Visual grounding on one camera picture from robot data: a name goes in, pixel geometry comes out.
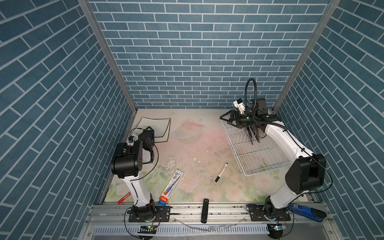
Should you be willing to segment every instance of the whiteboard marker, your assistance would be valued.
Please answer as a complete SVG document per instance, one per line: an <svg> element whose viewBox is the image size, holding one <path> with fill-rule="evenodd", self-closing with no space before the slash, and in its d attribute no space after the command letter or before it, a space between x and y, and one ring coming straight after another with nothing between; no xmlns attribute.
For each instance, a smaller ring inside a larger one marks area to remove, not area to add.
<svg viewBox="0 0 384 240"><path fill-rule="evenodd" d="M221 170L220 174L217 176L215 182L217 182L217 181L220 179L221 175L223 174L223 172L224 172L224 170L227 168L227 166L228 166L228 163L226 163L226 164L224 165L224 167L223 167L223 169Z"/></svg>

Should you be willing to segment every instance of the black remote control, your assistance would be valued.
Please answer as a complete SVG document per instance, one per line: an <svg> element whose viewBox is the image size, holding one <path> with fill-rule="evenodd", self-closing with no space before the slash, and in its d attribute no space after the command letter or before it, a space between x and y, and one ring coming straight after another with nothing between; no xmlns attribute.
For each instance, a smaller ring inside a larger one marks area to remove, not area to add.
<svg viewBox="0 0 384 240"><path fill-rule="evenodd" d="M204 199L204 202L203 202L203 211L201 212L201 223L207 223L207 218L208 218L208 204L209 204L209 199Z"/></svg>

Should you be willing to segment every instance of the tiled wall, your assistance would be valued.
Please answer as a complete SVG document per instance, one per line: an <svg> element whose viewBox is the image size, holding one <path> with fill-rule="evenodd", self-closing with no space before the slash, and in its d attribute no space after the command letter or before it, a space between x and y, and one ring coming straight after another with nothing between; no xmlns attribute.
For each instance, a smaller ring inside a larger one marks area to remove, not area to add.
<svg viewBox="0 0 384 240"><path fill-rule="evenodd" d="M272 106L329 0L91 1L140 108Z"/></svg>
<svg viewBox="0 0 384 240"><path fill-rule="evenodd" d="M279 109L326 156L334 186L321 197L345 239L383 239L383 11L342 0Z"/></svg>
<svg viewBox="0 0 384 240"><path fill-rule="evenodd" d="M131 110L76 0L0 1L0 239L72 239Z"/></svg>

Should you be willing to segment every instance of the metal wire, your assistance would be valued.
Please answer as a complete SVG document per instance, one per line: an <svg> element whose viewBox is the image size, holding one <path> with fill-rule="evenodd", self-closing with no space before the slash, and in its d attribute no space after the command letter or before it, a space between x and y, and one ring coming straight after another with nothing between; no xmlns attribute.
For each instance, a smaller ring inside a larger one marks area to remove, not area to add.
<svg viewBox="0 0 384 240"><path fill-rule="evenodd" d="M252 145L245 129L225 122L222 122L222 128L242 174L250 176L291 165L290 159L270 136L258 143L255 133L251 132Z"/></svg>

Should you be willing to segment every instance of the blue packaging end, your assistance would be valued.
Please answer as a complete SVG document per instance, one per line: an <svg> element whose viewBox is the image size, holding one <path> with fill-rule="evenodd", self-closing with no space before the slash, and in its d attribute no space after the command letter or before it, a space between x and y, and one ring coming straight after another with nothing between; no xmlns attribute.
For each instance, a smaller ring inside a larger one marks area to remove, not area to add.
<svg viewBox="0 0 384 240"><path fill-rule="evenodd" d="M157 203L158 203L159 205L162 205L162 206L166 206L166 205L167 205L167 203L164 202L164 201L162 201L162 200L159 200Z"/></svg>

